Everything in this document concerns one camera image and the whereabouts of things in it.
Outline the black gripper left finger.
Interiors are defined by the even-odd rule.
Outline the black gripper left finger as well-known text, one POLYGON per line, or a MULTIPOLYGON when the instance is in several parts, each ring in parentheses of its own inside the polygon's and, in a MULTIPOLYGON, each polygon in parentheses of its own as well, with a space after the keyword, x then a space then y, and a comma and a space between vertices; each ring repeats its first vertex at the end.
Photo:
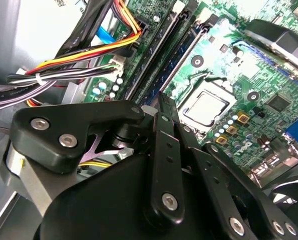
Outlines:
POLYGON ((160 92, 149 106, 129 100, 24 108, 13 118, 6 164, 41 215, 75 184, 79 164, 125 148, 149 158, 145 213, 158 226, 184 219, 175 101, 160 92))

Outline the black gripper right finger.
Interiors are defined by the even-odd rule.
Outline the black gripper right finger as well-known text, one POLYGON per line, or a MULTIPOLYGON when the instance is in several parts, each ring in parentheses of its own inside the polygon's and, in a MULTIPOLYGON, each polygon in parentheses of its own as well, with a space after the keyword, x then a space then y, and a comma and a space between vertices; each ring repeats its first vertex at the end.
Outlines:
POLYGON ((168 96, 165 110, 173 120, 181 152, 205 188, 212 211, 207 222, 217 240, 298 240, 298 227, 221 149, 197 142, 168 96))

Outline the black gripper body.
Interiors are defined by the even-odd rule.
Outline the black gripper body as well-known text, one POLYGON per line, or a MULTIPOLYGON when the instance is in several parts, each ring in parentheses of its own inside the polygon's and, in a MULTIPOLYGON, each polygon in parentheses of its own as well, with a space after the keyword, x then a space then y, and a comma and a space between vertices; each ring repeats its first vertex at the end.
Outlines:
POLYGON ((40 225, 40 240, 223 240, 206 195, 182 172, 184 221, 155 228, 144 215, 148 158, 129 157, 58 195, 40 225))

